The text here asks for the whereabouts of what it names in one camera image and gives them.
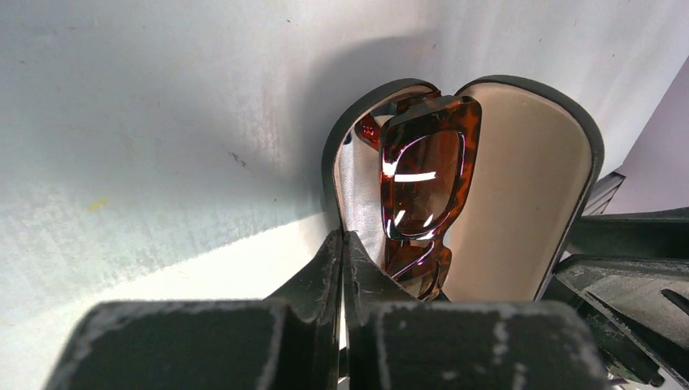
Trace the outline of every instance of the tortoiseshell sunglasses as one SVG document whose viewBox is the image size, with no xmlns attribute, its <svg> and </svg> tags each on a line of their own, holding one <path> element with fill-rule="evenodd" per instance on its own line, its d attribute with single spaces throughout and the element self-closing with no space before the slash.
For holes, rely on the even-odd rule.
<svg viewBox="0 0 689 390">
<path fill-rule="evenodd" d="M 452 252 L 443 238 L 466 204 L 479 145 L 481 105 L 440 91 L 405 95 L 395 114 L 368 114 L 354 126 L 379 151 L 386 235 L 382 268 L 421 300 L 438 296 Z"/>
</svg>

